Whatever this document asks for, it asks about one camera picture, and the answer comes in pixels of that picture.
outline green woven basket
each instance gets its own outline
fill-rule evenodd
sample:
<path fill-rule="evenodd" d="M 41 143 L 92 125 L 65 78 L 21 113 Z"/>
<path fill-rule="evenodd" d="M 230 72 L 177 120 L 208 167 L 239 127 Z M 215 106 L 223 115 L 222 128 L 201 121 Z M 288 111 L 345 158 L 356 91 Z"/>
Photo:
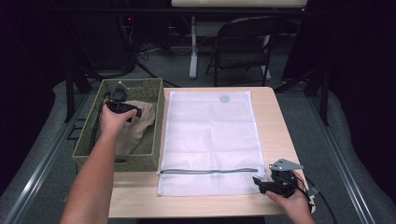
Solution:
<path fill-rule="evenodd" d="M 91 152 L 92 131 L 95 126 L 102 99 L 107 92 L 114 91 L 117 83 L 121 81 L 129 90 L 128 101 L 136 100 L 151 103 L 155 106 L 155 122 L 147 128 L 143 138 L 134 153 L 128 156 L 117 157 L 115 171 L 157 171 L 160 157 L 161 133 L 163 126 L 163 80 L 150 79 L 109 79 L 103 80 L 99 92 L 93 102 L 91 111 L 85 121 L 81 135 L 73 152 L 72 159 L 83 164 Z M 94 142 L 100 136 L 97 131 Z"/>

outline gray carpet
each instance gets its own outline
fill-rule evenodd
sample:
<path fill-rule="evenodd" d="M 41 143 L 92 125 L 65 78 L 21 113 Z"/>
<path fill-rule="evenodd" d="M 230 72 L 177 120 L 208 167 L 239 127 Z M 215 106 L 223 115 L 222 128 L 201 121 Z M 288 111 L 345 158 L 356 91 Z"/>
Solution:
<path fill-rule="evenodd" d="M 280 78 L 287 60 L 292 36 L 282 36 L 276 42 L 273 59 L 270 64 L 271 81 L 268 86 L 275 88 L 281 85 Z M 180 54 L 186 48 L 177 48 L 177 53 L 166 50 L 153 50 L 142 53 L 139 61 L 145 64 L 150 71 L 164 78 L 168 82 L 175 83 L 181 87 L 211 87 L 213 77 L 206 76 L 205 67 L 209 61 L 209 50 L 207 43 L 203 42 L 199 51 L 198 78 L 189 79 L 190 53 Z M 246 75 L 249 78 L 260 77 L 258 70 L 250 69 Z M 122 78 L 148 78 L 149 75 L 139 67 Z M 94 90 L 90 95 L 81 95 L 76 92 L 76 100 L 82 101 L 81 109 L 78 111 L 72 124 L 65 130 L 64 119 L 66 115 L 65 85 L 61 83 L 54 91 L 57 98 L 46 125 L 37 138 L 31 153 L 25 163 L 9 185 L 6 192 L 1 196 L 0 220 L 10 223 L 57 223 L 64 209 L 64 196 L 73 183 L 76 176 L 76 165 L 71 160 L 76 138 L 79 130 L 73 132 L 73 127 L 82 127 L 84 119 L 91 109 L 95 96 L 95 89 L 99 83 L 90 80 Z M 260 86 L 260 82 L 251 86 Z M 276 95 L 281 107 L 290 136 L 296 148 L 301 164 L 304 166 L 305 175 L 314 182 L 321 191 L 329 206 L 334 212 L 338 223 L 396 223 L 396 208 L 394 203 L 378 188 L 368 174 L 364 165 L 354 153 L 350 144 L 347 121 L 341 110 L 338 99 L 330 94 L 329 97 L 329 122 L 330 127 L 323 127 L 318 119 L 316 104 L 317 99 L 305 98 L 301 90 L 304 83 L 298 84 L 290 91 Z M 345 169 L 353 176 L 353 181 L 358 186 L 360 199 L 363 199 L 367 210 L 373 219 L 364 219 L 359 213 L 355 201 L 352 200 L 354 192 L 347 187 L 340 170 L 337 168 L 337 160 L 334 158 L 334 144 L 341 151 L 345 160 Z M 28 182 L 35 177 L 36 168 L 43 164 L 52 148 L 57 148 L 52 153 L 53 163 L 42 177 L 43 182 L 31 190 L 29 199 L 21 196 L 24 189 L 28 189 Z M 313 214 L 317 223 L 332 223 L 331 214 L 323 199 L 317 195 L 315 199 L 316 212 Z M 111 219 L 110 223 L 136 223 L 135 219 Z M 266 223 L 290 223 L 285 216 L 266 217 Z"/>

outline mesh laundry bag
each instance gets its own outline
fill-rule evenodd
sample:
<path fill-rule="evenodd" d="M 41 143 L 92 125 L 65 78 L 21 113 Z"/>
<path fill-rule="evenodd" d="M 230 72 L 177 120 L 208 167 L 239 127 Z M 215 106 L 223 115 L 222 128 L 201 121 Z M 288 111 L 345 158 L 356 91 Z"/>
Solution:
<path fill-rule="evenodd" d="M 170 92 L 158 194 L 258 193 L 264 167 L 250 91 Z"/>

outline light wood tabletop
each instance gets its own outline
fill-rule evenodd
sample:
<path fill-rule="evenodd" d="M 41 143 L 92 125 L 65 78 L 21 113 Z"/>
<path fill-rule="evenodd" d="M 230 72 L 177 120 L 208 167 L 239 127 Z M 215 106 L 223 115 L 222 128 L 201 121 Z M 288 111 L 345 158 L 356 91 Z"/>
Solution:
<path fill-rule="evenodd" d="M 305 7 L 307 0 L 172 0 L 172 7 Z"/>
<path fill-rule="evenodd" d="M 170 91 L 250 91 L 267 174 L 271 174 L 268 165 L 281 158 L 299 163 L 274 91 L 268 87 L 164 88 L 161 155 Z M 158 180 L 155 172 L 116 172 L 109 217 L 247 217 L 284 214 L 279 205 L 260 193 L 208 197 L 159 196 Z"/>

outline hand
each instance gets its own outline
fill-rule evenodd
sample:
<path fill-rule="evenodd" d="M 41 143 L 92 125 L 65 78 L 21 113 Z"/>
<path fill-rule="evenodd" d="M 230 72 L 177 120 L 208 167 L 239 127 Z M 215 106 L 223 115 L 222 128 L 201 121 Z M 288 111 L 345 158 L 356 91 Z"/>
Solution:
<path fill-rule="evenodd" d="M 125 125 L 127 119 L 133 117 L 137 111 L 135 109 L 127 111 L 122 114 L 116 114 L 112 112 L 105 103 L 102 106 L 102 115 L 101 115 L 101 132 L 104 134 L 115 134 L 118 135 Z"/>
<path fill-rule="evenodd" d="M 293 173 L 297 178 L 302 180 L 302 177 L 297 172 L 293 171 Z M 304 189 L 304 184 L 300 180 L 297 180 L 297 182 L 298 187 Z M 309 211 L 308 201 L 305 195 L 299 190 L 296 190 L 289 198 L 284 198 L 269 190 L 267 190 L 265 194 L 268 198 L 282 206 L 285 209 L 286 215 L 288 215 L 294 223 L 315 223 Z"/>

